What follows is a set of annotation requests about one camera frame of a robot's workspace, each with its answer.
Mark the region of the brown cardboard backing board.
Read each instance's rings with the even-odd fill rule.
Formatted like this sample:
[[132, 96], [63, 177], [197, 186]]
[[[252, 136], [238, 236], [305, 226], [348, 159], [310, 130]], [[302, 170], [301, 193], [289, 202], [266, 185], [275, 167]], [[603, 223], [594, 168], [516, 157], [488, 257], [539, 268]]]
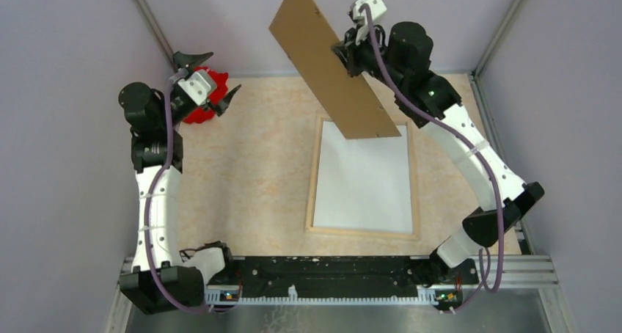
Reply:
[[282, 0], [269, 31], [344, 138], [400, 136], [366, 80], [332, 52], [337, 35], [314, 0]]

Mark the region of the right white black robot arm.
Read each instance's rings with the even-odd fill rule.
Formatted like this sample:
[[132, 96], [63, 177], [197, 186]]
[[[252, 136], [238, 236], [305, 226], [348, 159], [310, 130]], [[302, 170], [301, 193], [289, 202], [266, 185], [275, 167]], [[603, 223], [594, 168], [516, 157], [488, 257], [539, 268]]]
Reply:
[[508, 167], [475, 127], [454, 87], [430, 69], [433, 40], [420, 24], [403, 21], [389, 32], [377, 25], [375, 32], [377, 51], [369, 37], [356, 40], [355, 28], [331, 50], [349, 76], [368, 73], [393, 89], [398, 108], [443, 149], [479, 204], [430, 255], [431, 276], [449, 283], [468, 257], [500, 242], [545, 191]]

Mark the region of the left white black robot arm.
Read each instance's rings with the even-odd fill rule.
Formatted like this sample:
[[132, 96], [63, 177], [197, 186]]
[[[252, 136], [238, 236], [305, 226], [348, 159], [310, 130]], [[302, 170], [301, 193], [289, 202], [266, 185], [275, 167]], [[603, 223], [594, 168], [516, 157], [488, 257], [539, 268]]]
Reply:
[[178, 195], [183, 176], [183, 138], [176, 131], [193, 111], [223, 115], [237, 87], [217, 103], [210, 98], [221, 84], [205, 63], [213, 56], [172, 55], [175, 73], [158, 90], [136, 81], [120, 90], [118, 103], [130, 125], [131, 162], [139, 196], [138, 238], [133, 262], [118, 279], [120, 292], [141, 312], [214, 311], [205, 302], [210, 279], [226, 284], [235, 275], [230, 251], [222, 243], [198, 249], [183, 260], [177, 248]]

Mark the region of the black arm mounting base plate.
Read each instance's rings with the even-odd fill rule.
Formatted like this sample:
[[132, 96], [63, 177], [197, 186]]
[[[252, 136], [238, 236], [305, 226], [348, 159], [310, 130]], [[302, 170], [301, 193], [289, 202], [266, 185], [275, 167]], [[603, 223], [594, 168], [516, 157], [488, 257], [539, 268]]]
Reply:
[[234, 257], [205, 287], [207, 299], [372, 301], [414, 299], [427, 288], [479, 282], [474, 260], [448, 268], [418, 256]]

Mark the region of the aluminium front rail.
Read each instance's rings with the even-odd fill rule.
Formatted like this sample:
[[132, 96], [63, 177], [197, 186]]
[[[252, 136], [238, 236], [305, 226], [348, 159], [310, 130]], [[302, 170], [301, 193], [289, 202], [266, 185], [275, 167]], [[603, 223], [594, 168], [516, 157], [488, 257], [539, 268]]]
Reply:
[[467, 259], [455, 268], [421, 256], [243, 256], [225, 255], [199, 269], [198, 256], [183, 255], [157, 269], [126, 260], [118, 288], [147, 315], [170, 312], [175, 302], [203, 312], [240, 307], [409, 307], [452, 312], [470, 293], [500, 279], [500, 290], [555, 287], [552, 261], [542, 255]]

